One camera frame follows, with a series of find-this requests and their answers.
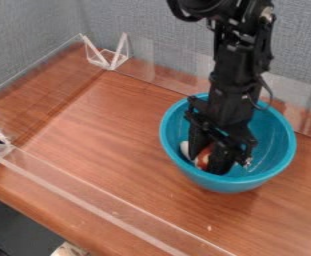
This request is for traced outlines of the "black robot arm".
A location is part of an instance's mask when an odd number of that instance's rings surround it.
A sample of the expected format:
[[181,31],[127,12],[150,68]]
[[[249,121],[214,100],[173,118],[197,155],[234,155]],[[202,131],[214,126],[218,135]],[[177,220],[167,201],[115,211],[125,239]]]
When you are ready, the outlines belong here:
[[203,170],[225,175],[247,166],[258,145],[249,122],[259,94],[269,88],[262,74],[273,60],[271,35],[277,20],[273,0],[167,0],[182,21],[205,21],[214,32],[214,70],[206,99],[187,98],[189,158],[207,154]]

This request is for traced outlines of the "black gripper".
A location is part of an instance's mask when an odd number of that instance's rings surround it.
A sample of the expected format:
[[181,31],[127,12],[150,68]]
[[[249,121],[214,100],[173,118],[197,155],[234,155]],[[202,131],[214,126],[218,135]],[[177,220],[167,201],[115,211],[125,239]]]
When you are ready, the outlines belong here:
[[233,166],[251,163],[253,149],[258,145],[249,122],[254,115],[254,101],[246,95],[198,96],[187,98],[189,156],[194,160],[211,144],[207,172],[225,175]]

